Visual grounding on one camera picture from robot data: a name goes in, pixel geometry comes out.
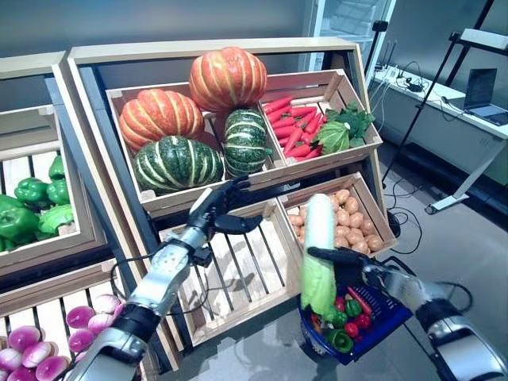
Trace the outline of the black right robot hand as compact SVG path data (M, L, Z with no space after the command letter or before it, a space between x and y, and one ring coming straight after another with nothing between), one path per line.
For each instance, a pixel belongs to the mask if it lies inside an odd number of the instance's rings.
M381 282L391 271L391 268L350 248L310 247L307 252L313 257L331 262L336 280L349 286L382 287Z

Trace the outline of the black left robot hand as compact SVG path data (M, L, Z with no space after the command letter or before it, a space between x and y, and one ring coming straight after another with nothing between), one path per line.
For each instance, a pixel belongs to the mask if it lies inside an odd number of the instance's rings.
M264 219L262 214L254 217L229 214L239 206L240 201L248 198L250 185L248 175L242 175L212 190L190 212L187 225L202 230L209 240L215 233L241 235L253 231Z

